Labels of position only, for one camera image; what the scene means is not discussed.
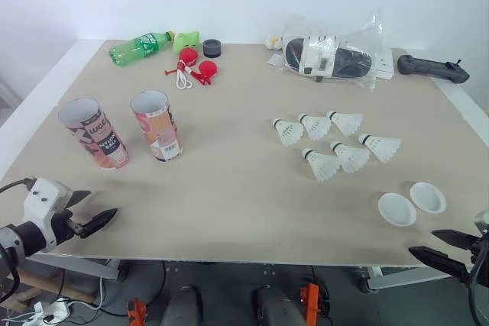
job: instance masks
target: power strip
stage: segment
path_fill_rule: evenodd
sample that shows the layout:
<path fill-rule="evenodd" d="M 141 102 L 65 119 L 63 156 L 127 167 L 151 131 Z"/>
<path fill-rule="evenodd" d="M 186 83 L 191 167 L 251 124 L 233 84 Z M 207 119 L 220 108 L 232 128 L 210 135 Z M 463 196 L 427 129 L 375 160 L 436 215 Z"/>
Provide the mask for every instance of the power strip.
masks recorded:
<path fill-rule="evenodd" d="M 60 300 L 64 300 L 64 298 L 60 298 L 52 304 L 46 302 L 36 303 L 34 305 L 36 313 L 30 317 L 30 321 L 24 322 L 23 326 L 46 326 L 46 324 L 59 324 L 61 321 L 66 320 L 71 315 L 70 309 L 67 302 L 58 302 Z M 50 320 L 44 322 L 46 317 L 49 317 Z"/>

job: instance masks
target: table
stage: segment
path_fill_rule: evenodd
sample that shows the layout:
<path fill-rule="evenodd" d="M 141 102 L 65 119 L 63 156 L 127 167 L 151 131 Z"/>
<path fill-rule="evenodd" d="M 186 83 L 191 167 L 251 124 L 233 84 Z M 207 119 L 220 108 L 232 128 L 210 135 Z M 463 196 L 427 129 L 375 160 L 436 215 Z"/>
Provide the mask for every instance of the table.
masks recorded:
<path fill-rule="evenodd" d="M 114 222 L 91 239 L 59 246 L 56 254 L 70 256 L 64 260 L 419 266 L 407 248 L 426 245 L 468 262 L 466 253 L 429 234 L 436 228 L 477 234 L 473 217 L 489 202 L 487 116 L 459 86 L 399 74 L 380 79 L 373 93 L 317 84 L 273 70 L 266 64 L 271 52 L 261 45 L 223 45 L 215 85 L 179 91 L 174 78 L 162 74 L 176 64 L 170 49 L 117 67 L 107 57 L 116 42 L 79 41 L 0 128 L 6 146 L 0 153 L 2 183 L 35 175 L 72 189 L 91 189 L 96 194 L 78 208 L 79 218 L 121 208 Z M 128 107 L 143 89 L 162 89 L 170 97 L 184 145 L 178 160 L 159 163 L 146 146 Z M 56 121 L 58 102 L 80 96 L 98 99 L 121 135 L 131 154 L 123 169 L 98 169 Z M 386 165 L 371 159 L 358 173 L 316 182 L 300 151 L 311 146 L 329 152 L 327 143 L 358 145 L 356 138 L 333 129 L 325 142 L 312 144 L 303 137 L 297 146 L 285 148 L 271 121 L 330 109 L 363 112 L 361 129 L 402 137 L 400 152 Z M 56 140 L 47 144 L 52 137 Z M 54 154 L 59 154 L 58 163 Z M 418 210 L 410 228 L 385 222 L 377 211 L 380 194 L 408 195 L 418 180 L 445 193 L 447 211 L 428 215 Z M 9 208 L 0 225 L 21 221 L 23 195 L 10 190 L 0 197 L 0 205 Z M 376 269 L 372 276 L 378 275 Z"/>

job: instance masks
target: white wall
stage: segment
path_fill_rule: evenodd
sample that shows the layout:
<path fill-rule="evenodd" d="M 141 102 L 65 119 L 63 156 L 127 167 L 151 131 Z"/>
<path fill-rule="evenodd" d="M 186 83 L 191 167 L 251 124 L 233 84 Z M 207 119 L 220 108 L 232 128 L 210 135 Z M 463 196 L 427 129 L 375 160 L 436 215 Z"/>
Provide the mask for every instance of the white wall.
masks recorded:
<path fill-rule="evenodd" d="M 489 108 L 489 0 L 0 0 L 0 77 L 21 97 L 76 38 L 128 39 L 148 31 L 202 32 L 203 38 L 261 42 L 277 14 L 358 26 L 376 8 L 389 47 L 462 59 L 464 87 Z"/>

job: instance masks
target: white cable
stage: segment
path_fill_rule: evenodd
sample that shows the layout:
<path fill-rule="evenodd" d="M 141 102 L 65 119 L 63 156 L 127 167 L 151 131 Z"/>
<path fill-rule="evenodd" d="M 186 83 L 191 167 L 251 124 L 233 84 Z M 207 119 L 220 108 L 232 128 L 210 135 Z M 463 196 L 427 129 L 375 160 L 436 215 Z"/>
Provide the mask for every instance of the white cable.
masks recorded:
<path fill-rule="evenodd" d="M 103 278 L 101 277 L 100 278 L 100 304 L 97 307 L 94 307 L 93 305 L 89 305 L 89 304 L 87 304 L 85 302 L 81 302 L 81 301 L 72 301 L 72 302 L 68 303 L 68 307 L 70 307 L 71 305 L 75 305 L 75 304 L 81 304 L 81 305 L 84 305 L 88 308 L 93 309 L 94 311 L 98 311 L 100 308 L 102 308 L 102 306 L 104 304 L 104 287 L 102 286 L 102 281 L 103 281 Z"/>
<path fill-rule="evenodd" d="M 35 314 L 36 314 L 36 312 L 28 312 L 28 313 L 24 313 L 23 315 L 15 316 L 15 317 L 12 317 L 12 318 L 9 318 L 7 316 L 7 318 L 3 318 L 2 321 L 7 321 L 7 322 L 27 322 L 27 321 L 29 321 L 28 319 L 27 320 L 18 320 L 18 318 L 25 317 L 25 316 L 28 316 L 28 315 L 35 315 Z"/>

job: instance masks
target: robotic arm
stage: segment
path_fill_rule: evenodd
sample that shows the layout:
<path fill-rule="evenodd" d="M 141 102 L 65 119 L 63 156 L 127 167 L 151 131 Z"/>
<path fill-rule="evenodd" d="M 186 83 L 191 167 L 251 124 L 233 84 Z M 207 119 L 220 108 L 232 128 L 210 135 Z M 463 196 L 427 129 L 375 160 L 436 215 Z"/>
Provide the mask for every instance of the robotic arm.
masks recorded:
<path fill-rule="evenodd" d="M 481 232 L 480 237 L 453 229 L 440 229 L 432 232 L 433 235 L 450 246 L 471 252 L 471 262 L 474 266 L 470 272 L 467 271 L 465 264 L 432 248 L 425 246 L 410 247 L 409 251 L 425 265 L 459 279 L 468 288 L 468 303 L 472 318 L 474 323 L 480 326 L 474 291 L 477 284 L 489 288 L 489 210 L 480 213 L 475 218 L 474 223 Z"/>
<path fill-rule="evenodd" d="M 78 224 L 71 220 L 73 213 L 68 208 L 81 202 L 90 191 L 71 191 L 59 182 L 39 178 L 13 182 L 1 188 L 0 193 L 20 184 L 29 191 L 24 201 L 24 223 L 0 228 L 0 284 L 9 273 L 14 278 L 14 285 L 0 303 L 17 290 L 20 279 L 16 269 L 26 257 L 39 251 L 50 252 L 75 235 L 87 238 L 105 227 L 118 210 L 103 211 L 90 222 Z"/>

